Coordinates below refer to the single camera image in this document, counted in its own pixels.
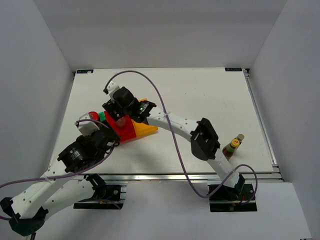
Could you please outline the white spice jar black lid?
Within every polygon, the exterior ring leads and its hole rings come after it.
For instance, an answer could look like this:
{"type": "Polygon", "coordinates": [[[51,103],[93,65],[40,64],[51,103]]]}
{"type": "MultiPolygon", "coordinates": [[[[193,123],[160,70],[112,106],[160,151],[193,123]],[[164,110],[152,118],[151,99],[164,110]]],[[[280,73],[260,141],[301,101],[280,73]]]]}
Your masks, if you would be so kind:
{"type": "Polygon", "coordinates": [[[116,124],[116,126],[118,126],[119,128],[124,127],[125,124],[126,124],[126,119],[125,119],[125,117],[122,117],[122,118],[120,118],[119,120],[117,120],[117,121],[115,122],[115,124],[116,124]]]}

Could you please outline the red lid sauce jar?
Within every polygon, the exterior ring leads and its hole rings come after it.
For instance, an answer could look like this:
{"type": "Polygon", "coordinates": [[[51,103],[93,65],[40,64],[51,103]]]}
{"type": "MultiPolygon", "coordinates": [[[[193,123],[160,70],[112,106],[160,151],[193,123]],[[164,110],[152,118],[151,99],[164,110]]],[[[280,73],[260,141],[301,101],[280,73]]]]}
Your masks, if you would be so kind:
{"type": "Polygon", "coordinates": [[[89,114],[91,119],[96,120],[96,121],[100,120],[100,116],[99,116],[99,114],[97,112],[90,111],[88,114],[89,114]]]}

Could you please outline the red chili sauce bottle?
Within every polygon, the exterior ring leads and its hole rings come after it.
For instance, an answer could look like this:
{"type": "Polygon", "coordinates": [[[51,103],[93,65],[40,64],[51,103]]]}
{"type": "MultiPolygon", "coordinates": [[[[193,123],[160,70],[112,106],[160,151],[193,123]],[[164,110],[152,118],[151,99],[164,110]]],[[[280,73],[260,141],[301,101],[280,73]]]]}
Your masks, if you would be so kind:
{"type": "Polygon", "coordinates": [[[236,152],[237,148],[240,146],[241,141],[238,138],[234,138],[228,143],[223,149],[222,153],[229,160],[234,153],[236,152]]]}

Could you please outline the small yellow label bottle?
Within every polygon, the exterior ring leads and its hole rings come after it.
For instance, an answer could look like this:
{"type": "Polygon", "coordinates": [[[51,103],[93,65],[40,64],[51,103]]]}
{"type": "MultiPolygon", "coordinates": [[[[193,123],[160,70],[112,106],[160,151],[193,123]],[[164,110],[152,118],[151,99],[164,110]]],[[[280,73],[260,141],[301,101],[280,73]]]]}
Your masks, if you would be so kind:
{"type": "Polygon", "coordinates": [[[236,136],[236,139],[239,141],[240,144],[242,143],[244,138],[245,138],[245,136],[241,133],[236,136]]]}

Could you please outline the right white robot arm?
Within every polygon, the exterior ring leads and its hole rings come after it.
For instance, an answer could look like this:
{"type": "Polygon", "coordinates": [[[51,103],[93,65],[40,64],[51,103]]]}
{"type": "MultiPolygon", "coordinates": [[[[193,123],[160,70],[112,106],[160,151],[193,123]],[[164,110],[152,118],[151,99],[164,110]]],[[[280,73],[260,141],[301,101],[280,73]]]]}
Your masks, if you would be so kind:
{"type": "Polygon", "coordinates": [[[219,137],[208,119],[202,118],[197,121],[165,113],[153,102],[138,101],[124,86],[109,85],[103,92],[110,97],[110,100],[102,107],[113,120],[129,117],[137,123],[173,131],[190,142],[193,156],[207,162],[220,179],[225,180],[222,187],[229,198],[236,200],[243,195],[245,179],[234,170],[223,154],[219,137]]]}

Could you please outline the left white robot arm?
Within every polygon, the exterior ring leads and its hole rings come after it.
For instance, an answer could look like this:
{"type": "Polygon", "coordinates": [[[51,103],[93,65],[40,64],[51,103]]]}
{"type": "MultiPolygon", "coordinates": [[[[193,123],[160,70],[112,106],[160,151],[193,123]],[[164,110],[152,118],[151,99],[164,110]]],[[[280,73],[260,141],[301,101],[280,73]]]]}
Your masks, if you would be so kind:
{"type": "Polygon", "coordinates": [[[72,188],[63,186],[102,163],[119,142],[120,137],[108,127],[78,136],[41,177],[31,179],[31,186],[15,197],[1,200],[0,206],[9,215],[11,229],[26,237],[38,231],[52,215],[76,202],[112,196],[113,191],[97,173],[72,188]]]}

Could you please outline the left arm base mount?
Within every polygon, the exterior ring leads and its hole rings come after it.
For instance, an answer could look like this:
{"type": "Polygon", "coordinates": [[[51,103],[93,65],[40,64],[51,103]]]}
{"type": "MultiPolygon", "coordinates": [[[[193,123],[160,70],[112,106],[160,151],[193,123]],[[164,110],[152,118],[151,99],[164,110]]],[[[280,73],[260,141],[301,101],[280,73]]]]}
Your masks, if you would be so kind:
{"type": "Polygon", "coordinates": [[[77,210],[121,210],[124,206],[127,186],[123,184],[106,183],[97,173],[85,174],[84,180],[93,187],[90,198],[73,204],[77,210]]]}

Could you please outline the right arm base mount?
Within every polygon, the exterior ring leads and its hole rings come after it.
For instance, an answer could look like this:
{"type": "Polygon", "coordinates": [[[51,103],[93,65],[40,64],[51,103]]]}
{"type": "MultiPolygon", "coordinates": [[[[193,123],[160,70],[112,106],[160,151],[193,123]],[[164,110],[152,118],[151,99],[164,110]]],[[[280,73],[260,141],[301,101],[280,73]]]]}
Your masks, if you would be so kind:
{"type": "Polygon", "coordinates": [[[209,208],[211,213],[238,213],[257,212],[257,203],[254,186],[245,183],[240,177],[240,185],[230,188],[222,185],[213,195],[209,197],[209,208]]]}

